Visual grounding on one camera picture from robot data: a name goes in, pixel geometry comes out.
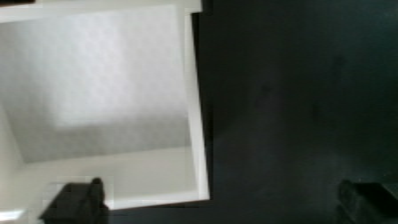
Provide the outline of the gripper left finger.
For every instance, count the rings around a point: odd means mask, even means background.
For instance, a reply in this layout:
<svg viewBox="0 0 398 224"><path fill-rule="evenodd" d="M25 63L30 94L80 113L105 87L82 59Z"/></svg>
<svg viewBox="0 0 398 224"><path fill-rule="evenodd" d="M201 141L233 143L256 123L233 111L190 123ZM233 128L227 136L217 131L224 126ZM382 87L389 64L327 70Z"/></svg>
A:
<svg viewBox="0 0 398 224"><path fill-rule="evenodd" d="M67 183L41 213L44 224L108 224L105 185L99 178L89 183Z"/></svg>

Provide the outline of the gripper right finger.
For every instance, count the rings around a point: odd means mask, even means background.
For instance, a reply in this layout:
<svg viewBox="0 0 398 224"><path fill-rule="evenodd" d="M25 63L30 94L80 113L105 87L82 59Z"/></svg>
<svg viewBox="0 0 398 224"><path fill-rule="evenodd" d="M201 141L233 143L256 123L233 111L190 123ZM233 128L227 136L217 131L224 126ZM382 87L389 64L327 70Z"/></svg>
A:
<svg viewBox="0 0 398 224"><path fill-rule="evenodd" d="M398 224L398 183L357 183L337 187L336 224Z"/></svg>

